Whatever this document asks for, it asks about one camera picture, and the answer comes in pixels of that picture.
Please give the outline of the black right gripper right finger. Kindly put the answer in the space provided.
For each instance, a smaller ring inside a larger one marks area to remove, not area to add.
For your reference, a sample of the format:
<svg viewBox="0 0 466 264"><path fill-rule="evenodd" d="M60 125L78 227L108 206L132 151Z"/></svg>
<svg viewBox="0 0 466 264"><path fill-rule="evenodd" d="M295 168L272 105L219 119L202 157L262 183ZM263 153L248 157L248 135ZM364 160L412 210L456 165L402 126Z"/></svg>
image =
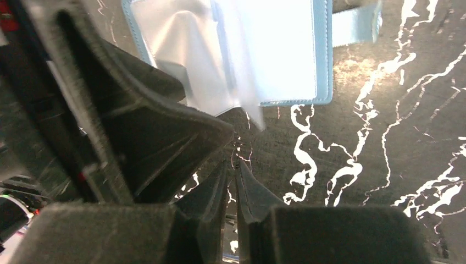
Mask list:
<svg viewBox="0 0 466 264"><path fill-rule="evenodd" d="M395 208L288 206L244 161L235 181L241 263L430 263Z"/></svg>

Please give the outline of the blue leather card holder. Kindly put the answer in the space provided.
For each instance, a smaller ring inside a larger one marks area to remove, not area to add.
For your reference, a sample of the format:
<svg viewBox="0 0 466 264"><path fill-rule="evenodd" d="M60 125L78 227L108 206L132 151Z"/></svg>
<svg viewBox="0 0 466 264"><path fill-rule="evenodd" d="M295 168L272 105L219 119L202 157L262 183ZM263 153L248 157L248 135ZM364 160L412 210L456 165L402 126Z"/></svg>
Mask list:
<svg viewBox="0 0 466 264"><path fill-rule="evenodd" d="M122 1L144 62L178 79L187 105L212 116L241 107L332 100L333 49L374 42L382 2L334 13L332 1Z"/></svg>

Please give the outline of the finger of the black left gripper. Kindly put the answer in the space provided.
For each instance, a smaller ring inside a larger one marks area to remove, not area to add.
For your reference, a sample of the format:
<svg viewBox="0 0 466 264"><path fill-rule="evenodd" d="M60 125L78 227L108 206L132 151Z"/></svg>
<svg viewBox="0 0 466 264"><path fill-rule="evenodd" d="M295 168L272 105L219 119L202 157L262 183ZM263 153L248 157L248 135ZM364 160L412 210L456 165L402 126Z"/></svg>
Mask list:
<svg viewBox="0 0 466 264"><path fill-rule="evenodd" d="M230 124L178 103L179 81L101 38L82 2L22 4L118 201L169 202L232 140Z"/></svg>

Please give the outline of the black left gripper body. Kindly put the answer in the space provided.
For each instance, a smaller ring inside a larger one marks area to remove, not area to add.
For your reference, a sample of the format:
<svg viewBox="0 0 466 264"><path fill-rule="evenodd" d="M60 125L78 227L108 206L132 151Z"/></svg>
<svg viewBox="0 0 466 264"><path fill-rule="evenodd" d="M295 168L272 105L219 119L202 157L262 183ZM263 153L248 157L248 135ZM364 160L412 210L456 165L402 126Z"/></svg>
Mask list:
<svg viewBox="0 0 466 264"><path fill-rule="evenodd" d="M133 153L103 113L116 82L98 61L121 65L82 1L1 1L1 241L41 197L131 202L123 168Z"/></svg>

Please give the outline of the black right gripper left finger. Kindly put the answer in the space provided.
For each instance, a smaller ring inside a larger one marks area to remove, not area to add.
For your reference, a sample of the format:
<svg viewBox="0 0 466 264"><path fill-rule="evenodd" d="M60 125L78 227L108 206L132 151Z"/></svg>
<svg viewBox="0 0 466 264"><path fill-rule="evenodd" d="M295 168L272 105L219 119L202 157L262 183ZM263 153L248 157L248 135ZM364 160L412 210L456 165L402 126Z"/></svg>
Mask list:
<svg viewBox="0 0 466 264"><path fill-rule="evenodd" d="M55 203L11 263L221 263L227 162L171 204Z"/></svg>

